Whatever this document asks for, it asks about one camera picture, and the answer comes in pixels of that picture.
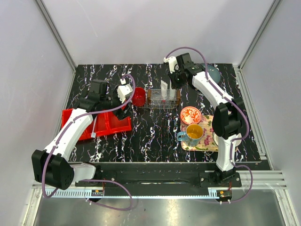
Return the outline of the clear acrylic toothbrush holder rack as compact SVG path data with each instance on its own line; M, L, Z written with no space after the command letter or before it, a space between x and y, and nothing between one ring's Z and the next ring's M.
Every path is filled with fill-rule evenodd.
M163 96L161 89L148 89L146 93L146 106L149 108L176 108L181 101L179 90L167 89Z

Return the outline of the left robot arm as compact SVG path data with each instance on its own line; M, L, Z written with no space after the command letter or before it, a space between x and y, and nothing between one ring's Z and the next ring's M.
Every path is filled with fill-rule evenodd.
M112 91L108 82L92 80L86 94L74 105L71 115L54 140L43 150L32 154L34 179L43 185L61 190L72 183L86 180L91 186L101 183L102 175L91 163L70 165L71 152L84 130L99 113L112 112L119 120L129 116L129 101L133 96L134 84L124 79Z

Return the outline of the white toothpaste tube red cap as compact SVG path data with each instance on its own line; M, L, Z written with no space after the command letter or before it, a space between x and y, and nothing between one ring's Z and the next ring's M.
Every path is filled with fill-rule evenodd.
M162 103L164 103L166 101L166 97L167 97L167 88L168 88L168 84L166 82L164 82L163 80L161 80L161 96L162 96Z

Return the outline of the red cup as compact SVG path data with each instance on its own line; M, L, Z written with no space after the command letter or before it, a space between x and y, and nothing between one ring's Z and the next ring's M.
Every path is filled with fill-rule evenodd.
M136 87L134 96L132 98L132 104L137 107L142 107L146 102L146 92L141 87Z

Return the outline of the white toothpaste tube black cap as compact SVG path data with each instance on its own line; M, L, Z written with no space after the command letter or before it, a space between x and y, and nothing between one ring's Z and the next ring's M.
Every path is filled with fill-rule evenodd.
M176 98L176 89L173 89L172 81L170 81L169 97L170 99Z

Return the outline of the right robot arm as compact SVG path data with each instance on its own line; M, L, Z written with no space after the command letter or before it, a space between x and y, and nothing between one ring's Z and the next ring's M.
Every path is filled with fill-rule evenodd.
M239 135L249 131L246 116L241 110L244 102L233 98L220 88L208 73L207 66L198 66L189 53L178 56L168 54L164 63L169 66L169 77L173 89L190 84L200 91L214 107L212 128L218 136L217 170L209 175L209 181L218 186L227 185L235 177L234 152Z

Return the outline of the white toothbrush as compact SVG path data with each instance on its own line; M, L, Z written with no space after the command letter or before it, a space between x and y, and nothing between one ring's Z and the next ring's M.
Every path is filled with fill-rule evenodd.
M97 116L95 117L95 119L93 121L93 128L92 128L92 132L91 132L91 138L96 138L96 132L95 132L96 121L97 121Z

